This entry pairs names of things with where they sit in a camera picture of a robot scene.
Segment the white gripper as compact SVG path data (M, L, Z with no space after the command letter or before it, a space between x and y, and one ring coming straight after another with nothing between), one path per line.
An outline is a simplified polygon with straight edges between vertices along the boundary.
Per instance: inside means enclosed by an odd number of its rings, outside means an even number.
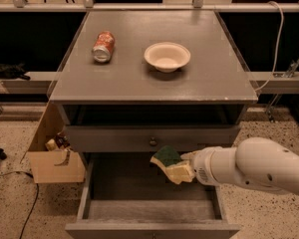
M219 146L184 153L180 156L184 161L165 169L166 176L175 184L192 182L196 177L203 185L218 186L219 182L215 179L211 169L212 156L218 150L220 150Z

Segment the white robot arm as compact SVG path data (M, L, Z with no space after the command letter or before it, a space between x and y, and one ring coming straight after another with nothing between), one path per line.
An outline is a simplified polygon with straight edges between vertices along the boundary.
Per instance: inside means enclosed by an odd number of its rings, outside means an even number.
M279 143L253 137L237 147L207 147L186 153L165 173L173 183L232 184L272 194L299 196L299 155Z

